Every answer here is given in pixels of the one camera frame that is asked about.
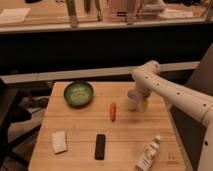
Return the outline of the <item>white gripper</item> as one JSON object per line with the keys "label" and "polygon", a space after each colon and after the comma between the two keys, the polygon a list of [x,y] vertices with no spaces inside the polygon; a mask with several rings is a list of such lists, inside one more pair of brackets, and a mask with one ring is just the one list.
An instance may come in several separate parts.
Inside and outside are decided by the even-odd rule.
{"label": "white gripper", "polygon": [[145,112],[148,108],[149,100],[147,98],[150,97],[151,91],[143,86],[142,84],[135,84],[137,92],[143,97],[143,99],[138,103],[138,111]]}

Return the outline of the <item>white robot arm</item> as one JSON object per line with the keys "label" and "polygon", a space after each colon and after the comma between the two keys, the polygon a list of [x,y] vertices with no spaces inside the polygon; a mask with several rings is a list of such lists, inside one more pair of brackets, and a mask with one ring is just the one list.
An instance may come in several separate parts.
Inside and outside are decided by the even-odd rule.
{"label": "white robot arm", "polygon": [[135,91],[145,97],[150,91],[158,93],[206,127],[197,171],[213,171],[213,96],[168,81],[159,76],[160,70],[155,60],[136,67]]}

